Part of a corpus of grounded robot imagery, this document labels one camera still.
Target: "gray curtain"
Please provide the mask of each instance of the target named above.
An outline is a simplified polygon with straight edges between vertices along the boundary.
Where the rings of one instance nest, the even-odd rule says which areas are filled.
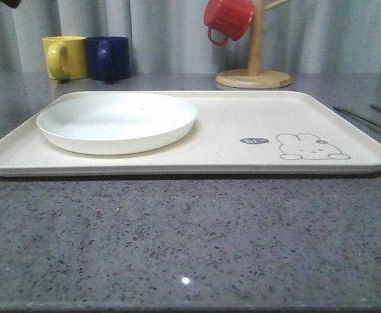
[[[249,34],[207,38],[208,0],[0,2],[0,71],[44,72],[42,37],[130,38],[135,72],[245,68]],[[381,73],[381,0],[291,0],[266,12],[262,68],[288,73]]]

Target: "wooden mug stand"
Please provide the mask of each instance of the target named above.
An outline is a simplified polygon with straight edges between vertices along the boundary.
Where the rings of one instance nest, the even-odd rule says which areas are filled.
[[[266,0],[253,0],[254,16],[250,28],[249,64],[247,69],[225,70],[217,74],[215,81],[221,85],[247,89],[280,88],[291,84],[288,74],[276,70],[261,69],[264,13],[288,0],[277,0],[265,6]]]

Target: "gray granite countertop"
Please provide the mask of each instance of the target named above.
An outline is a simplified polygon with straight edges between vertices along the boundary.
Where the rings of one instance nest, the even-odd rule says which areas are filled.
[[[299,75],[381,122],[381,75]],[[214,75],[0,73],[0,138],[75,91],[218,90]],[[381,130],[345,116],[381,143]],[[381,312],[381,172],[0,177],[0,311]]]

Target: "mug handle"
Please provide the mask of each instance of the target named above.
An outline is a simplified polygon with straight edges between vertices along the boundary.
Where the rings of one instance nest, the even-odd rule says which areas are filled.
[[[211,41],[212,43],[216,44],[217,46],[223,46],[223,45],[225,45],[225,44],[227,43],[227,41],[228,41],[228,39],[229,39],[230,37],[225,36],[225,39],[224,39],[224,41],[222,41],[222,42],[219,42],[219,41],[214,40],[214,39],[212,38],[212,28],[211,28],[211,26],[209,26],[209,27],[208,27],[208,38],[210,39],[210,41]]]
[[[47,51],[47,64],[50,74],[56,80],[67,80],[70,73],[61,65],[61,58],[67,53],[63,42],[53,42]]]
[[[98,59],[105,76],[108,76],[107,80],[111,80],[114,77],[114,64],[111,55],[111,45],[108,41],[100,41],[98,43]]]

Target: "bunny illustration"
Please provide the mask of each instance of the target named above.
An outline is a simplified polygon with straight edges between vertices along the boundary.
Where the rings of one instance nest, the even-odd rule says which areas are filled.
[[[314,134],[279,134],[277,141],[281,143],[279,149],[283,152],[281,158],[284,160],[347,160],[350,158],[339,148]]]

